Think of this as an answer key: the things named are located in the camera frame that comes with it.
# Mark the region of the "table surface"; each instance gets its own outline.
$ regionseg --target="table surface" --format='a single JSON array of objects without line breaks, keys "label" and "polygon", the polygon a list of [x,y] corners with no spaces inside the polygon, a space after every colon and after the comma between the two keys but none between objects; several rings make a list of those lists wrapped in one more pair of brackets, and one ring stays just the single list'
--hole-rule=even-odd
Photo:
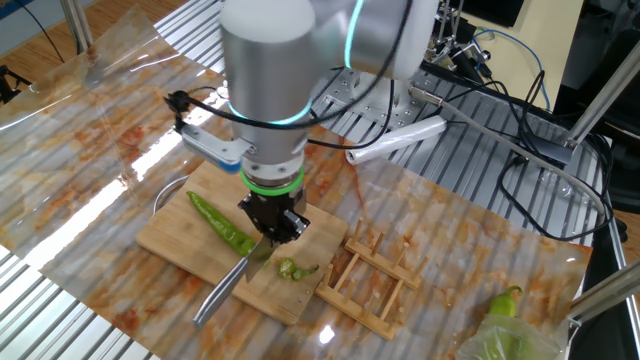
[{"label": "table surface", "polygon": [[[583,0],[525,0],[512,28],[469,14],[463,16],[475,26],[500,30],[519,39],[538,55],[546,73],[545,86],[553,110],[582,3]],[[524,99],[540,71],[538,63],[517,42],[498,34],[494,40],[489,40],[488,35],[481,35],[478,43],[483,50],[491,52],[487,65],[493,71],[493,79],[502,81],[511,95]],[[545,109],[544,97],[540,95],[535,105]]]},{"label": "table surface", "polygon": [[[222,62],[222,50],[219,41],[219,28],[217,27],[219,6],[218,4],[213,4],[213,6],[207,7],[206,3],[211,5],[211,3],[203,0],[193,0],[175,11],[166,19],[160,21],[156,27],[180,52],[189,57],[195,58],[203,65],[209,66],[214,70],[223,73],[224,64]],[[434,86],[438,86],[438,79],[432,79],[432,81]],[[446,88],[444,90],[453,91],[452,88]],[[476,97],[472,97],[464,101],[467,102],[467,108],[472,106],[471,104],[474,102],[480,102],[477,95]],[[320,102],[319,104],[316,104],[316,106],[323,106],[323,103]],[[491,120],[489,118],[485,118],[485,121],[496,121],[496,126],[502,126],[506,131],[513,131],[511,125],[506,124],[503,120]],[[556,130],[544,122],[537,124],[536,128],[539,128],[540,126],[542,126],[540,129],[546,131],[548,134],[551,134]],[[371,136],[372,133],[375,133],[377,127],[375,127],[375,125],[372,126],[371,122],[366,119],[361,119],[358,116],[349,114],[334,124],[333,130],[357,141],[363,136]],[[469,169],[468,166],[459,166],[460,159],[464,158],[464,154],[468,153],[468,151],[478,154],[476,162],[482,166],[473,166],[472,169]],[[425,159],[425,153],[433,155],[428,159]],[[420,160],[424,163],[424,170],[419,172],[421,175],[432,179],[433,181],[436,181],[457,193],[460,193],[466,198],[470,198],[474,202],[477,202],[492,211],[515,221],[516,223],[526,225],[526,223],[523,222],[522,217],[519,217],[519,214],[517,214],[516,211],[513,211],[511,206],[508,206],[508,204],[505,203],[504,199],[501,199],[499,195],[496,197],[495,194],[491,196],[490,190],[495,188],[495,181],[493,184],[491,183],[492,176],[495,177],[495,174],[492,174],[492,172],[496,168],[499,169],[500,166],[504,164],[506,156],[508,156],[507,151],[502,150],[501,152],[501,149],[497,149],[493,144],[488,144],[486,139],[482,139],[481,137],[478,137],[478,134],[472,134],[461,127],[458,130],[453,129],[446,133],[445,136],[443,136],[443,140],[435,144],[434,148],[429,148],[428,144],[418,144],[415,147],[409,148],[402,154],[392,154],[390,156],[390,160],[396,163],[401,163],[404,166],[408,166],[410,163],[414,163],[415,165],[416,161]],[[579,154],[577,158],[578,160],[571,171],[574,173],[577,172],[582,178],[585,178],[590,183],[597,185],[599,176],[596,174],[599,170],[596,169],[595,163],[590,159],[589,152],[581,150],[581,154]],[[464,175],[462,177],[462,181],[452,181],[453,179],[460,178],[460,175]],[[546,197],[545,195],[542,202],[546,204],[546,206],[544,204],[525,201],[527,198],[530,200],[532,195],[535,195],[536,193],[539,194],[538,196],[540,197],[543,197],[543,193],[551,195],[548,188],[539,187],[535,183],[529,182],[525,173],[514,174],[514,176],[509,180],[509,184],[511,186],[511,190],[515,190],[517,192],[518,198],[524,199],[521,200],[525,205],[529,204],[537,210],[539,219],[550,219],[548,209],[549,206],[551,206],[550,200],[553,198],[552,196]],[[575,226],[575,229],[581,228],[581,223],[584,224],[583,226],[588,226],[588,224],[585,224],[585,220],[593,218],[593,214],[590,214],[587,208],[588,207],[585,206],[579,206],[569,211],[569,213],[573,214],[569,216],[569,221],[573,226]],[[581,242],[589,244],[590,239],[582,239]],[[11,287],[12,285],[21,283],[21,288],[29,286],[29,289],[31,289],[31,285],[29,284],[33,283],[33,289],[38,286],[43,287],[46,285],[47,291],[59,291],[55,289],[56,286],[54,284],[42,277],[39,277],[36,271],[31,271],[31,269],[26,267],[26,265],[23,266],[15,256],[6,254],[6,256],[0,261],[0,267],[2,272],[2,276],[0,276],[0,278],[2,278],[3,287]],[[16,305],[17,309],[20,310],[22,309],[21,307],[24,306],[23,300],[25,299],[20,298],[18,295],[19,294],[16,294],[16,302],[12,303],[12,305]],[[40,299],[34,299],[34,301],[36,301],[36,305],[38,304],[38,301],[45,301],[45,299],[42,299],[44,297],[42,295],[43,294],[39,294]],[[72,297],[69,298],[70,304],[76,304],[76,302],[77,301],[74,301]],[[145,356],[144,354],[146,354],[146,352],[143,352],[139,348],[136,348],[136,351],[129,351],[134,349],[131,340],[128,339],[126,335],[123,336],[122,333],[118,334],[117,331],[114,332],[113,327],[109,328],[108,324],[105,324],[104,320],[98,324],[99,326],[95,325],[94,323],[97,320],[100,320],[100,317],[97,317],[96,320],[96,314],[86,308],[74,309],[72,313],[65,314],[65,308],[52,308],[49,306],[46,308],[46,311],[42,311],[40,307],[36,308],[32,305],[32,303],[29,304],[31,308],[29,308],[29,306],[24,306],[23,309],[26,310],[21,310],[17,315],[12,313],[3,314],[4,322],[17,319],[19,324],[20,320],[24,318],[32,317],[32,319],[35,318],[37,320],[43,317],[54,317],[58,319],[56,320],[58,324],[69,323],[69,326],[61,326],[61,328],[54,329],[55,331],[50,331],[52,336],[56,335],[53,339],[54,341],[50,342],[54,348],[57,347],[64,350],[65,347],[71,345],[72,347],[75,346],[75,349],[89,349],[92,354],[98,354],[99,350],[103,349],[105,354],[124,354],[125,359],[141,359],[143,357],[149,357]],[[33,325],[30,326],[27,323],[25,324],[26,329],[22,328],[21,331],[24,330],[23,334],[26,334],[29,333],[29,330],[33,330],[33,327]],[[83,342],[83,336],[87,336],[86,334],[90,332],[89,330],[91,330],[94,340],[97,339],[97,341],[99,341],[95,343],[95,345],[94,342],[91,341],[84,340]],[[4,337],[13,334],[14,333],[6,333]],[[15,343],[15,341],[11,343],[11,341],[15,339],[8,340],[10,345]]]}]

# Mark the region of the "knife blade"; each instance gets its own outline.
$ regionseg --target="knife blade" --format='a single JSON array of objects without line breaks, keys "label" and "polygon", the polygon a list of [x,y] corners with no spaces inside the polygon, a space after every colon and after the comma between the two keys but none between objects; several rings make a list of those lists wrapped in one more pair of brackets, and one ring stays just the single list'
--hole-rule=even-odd
[{"label": "knife blade", "polygon": [[264,267],[264,264],[269,260],[275,249],[275,246],[271,244],[271,240],[266,236],[263,236],[262,239],[258,241],[256,247],[247,255],[247,260],[249,261],[247,270],[245,271],[247,282],[251,281],[258,271]]},{"label": "knife blade", "polygon": [[242,275],[247,276],[247,283],[262,269],[264,264],[269,260],[275,247],[271,246],[271,240],[263,237],[258,241],[256,246],[251,250],[249,255],[243,257],[231,269],[227,275],[218,283],[211,294],[202,303],[196,316],[193,318],[193,324],[196,329],[202,329],[204,324],[209,321],[213,314],[218,311],[222,303],[231,295],[233,289],[238,285]]}]

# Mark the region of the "bamboo cutting board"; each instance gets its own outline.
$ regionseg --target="bamboo cutting board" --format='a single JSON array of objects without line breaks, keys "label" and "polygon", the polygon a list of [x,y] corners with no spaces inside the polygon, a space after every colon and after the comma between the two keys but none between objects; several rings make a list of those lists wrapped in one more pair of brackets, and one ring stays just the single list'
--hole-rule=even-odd
[{"label": "bamboo cutting board", "polygon": [[[215,285],[240,256],[196,211],[187,191],[200,195],[254,240],[260,239],[260,233],[238,208],[248,193],[240,177],[203,162],[140,230],[136,240],[142,247]],[[311,225],[300,239],[280,246],[251,282],[247,284],[243,278],[233,291],[233,296],[287,325],[300,318],[347,232],[344,221],[313,206],[307,206],[304,216]],[[284,257],[293,258],[302,268],[320,265],[320,269],[301,281],[283,279],[277,275],[277,266]]]}]

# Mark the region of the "green pepper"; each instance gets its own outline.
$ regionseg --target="green pepper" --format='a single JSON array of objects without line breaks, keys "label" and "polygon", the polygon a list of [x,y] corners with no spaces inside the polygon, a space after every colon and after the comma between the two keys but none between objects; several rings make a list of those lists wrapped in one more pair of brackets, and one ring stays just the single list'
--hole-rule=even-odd
[{"label": "green pepper", "polygon": [[213,206],[209,205],[203,198],[193,191],[187,191],[189,199],[196,207],[196,210],[207,220],[213,230],[220,235],[222,240],[229,244],[231,248],[240,256],[247,256],[251,250],[256,246],[253,239],[238,230],[238,228],[231,223],[226,217],[224,217]]},{"label": "green pepper", "polygon": [[315,273],[316,271],[318,271],[319,268],[320,268],[320,265],[316,265],[314,268],[311,268],[309,270],[296,269],[291,275],[291,278],[294,281],[300,281],[302,280],[303,277],[309,276]]},{"label": "green pepper", "polygon": [[296,267],[295,262],[293,262],[292,258],[284,258],[280,261],[280,266],[278,266],[278,275],[285,279],[293,279],[294,281],[300,281],[303,277],[309,276],[320,268],[320,265],[316,265],[314,268],[309,270],[303,270]]},{"label": "green pepper", "polygon": [[294,271],[296,271],[296,264],[293,262],[293,259],[284,258],[280,261],[280,266],[278,266],[278,275],[280,275],[280,277],[291,279]]},{"label": "green pepper", "polygon": [[[516,316],[516,301],[511,297],[511,293],[518,290],[518,294],[522,295],[522,289],[519,286],[512,286],[504,293],[496,296],[489,306],[488,314],[503,315],[509,317]],[[519,359],[518,349],[521,347],[521,340],[514,337],[509,332],[498,332],[497,339],[488,340],[485,344],[484,351],[489,356],[486,360],[491,359]]]},{"label": "green pepper", "polygon": [[488,313],[510,317],[516,316],[516,301],[511,297],[511,293],[514,290],[518,290],[518,295],[522,296],[522,289],[519,286],[512,286],[493,299]]}]

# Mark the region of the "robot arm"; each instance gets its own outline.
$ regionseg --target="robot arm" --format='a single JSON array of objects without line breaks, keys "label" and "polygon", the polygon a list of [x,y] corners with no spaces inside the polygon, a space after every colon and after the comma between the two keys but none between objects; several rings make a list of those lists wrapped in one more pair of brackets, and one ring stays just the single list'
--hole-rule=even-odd
[{"label": "robot arm", "polygon": [[[235,116],[275,125],[307,119],[324,69],[343,64],[377,74],[394,45],[384,75],[408,79],[427,49],[437,6],[438,0],[227,0],[220,24],[229,108]],[[185,99],[184,92],[174,93],[168,102],[187,147],[226,171],[241,172],[250,193],[239,206],[265,237],[273,243],[297,239],[309,225],[302,215],[307,130],[234,122],[236,140],[224,142],[181,122]]]}]

